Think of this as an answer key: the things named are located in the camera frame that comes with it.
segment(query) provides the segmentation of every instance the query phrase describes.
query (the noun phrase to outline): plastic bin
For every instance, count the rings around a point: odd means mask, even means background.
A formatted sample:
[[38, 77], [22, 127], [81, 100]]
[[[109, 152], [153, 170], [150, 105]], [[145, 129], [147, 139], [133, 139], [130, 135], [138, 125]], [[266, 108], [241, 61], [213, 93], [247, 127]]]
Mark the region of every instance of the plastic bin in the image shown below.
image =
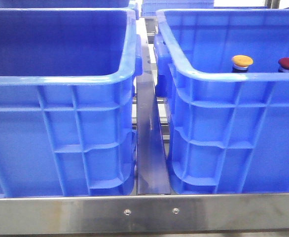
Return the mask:
[[0, 9], [0, 197], [131, 192], [136, 36], [132, 10]]
[[[277, 73], [289, 57], [289, 10], [162, 10], [157, 19], [173, 189], [289, 192], [289, 73]], [[249, 73], [230, 73], [237, 54], [254, 59]]]
[[160, 9], [213, 8], [215, 0], [143, 0], [141, 16], [155, 16]]
[[0, 8], [74, 8], [74, 7], [124, 7], [133, 9], [139, 18], [135, 0], [0, 0]]

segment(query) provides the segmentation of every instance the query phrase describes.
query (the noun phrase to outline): steel shelf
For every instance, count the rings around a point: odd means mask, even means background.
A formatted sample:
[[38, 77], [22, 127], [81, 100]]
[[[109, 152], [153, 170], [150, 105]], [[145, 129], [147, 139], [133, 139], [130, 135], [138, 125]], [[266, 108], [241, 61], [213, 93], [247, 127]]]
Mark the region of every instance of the steel shelf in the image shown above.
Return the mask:
[[[137, 78], [137, 195], [0, 199], [0, 235], [289, 236], [289, 194], [169, 194], [145, 19], [137, 24], [144, 66], [144, 74]], [[192, 234], [200, 232], [224, 233]]]

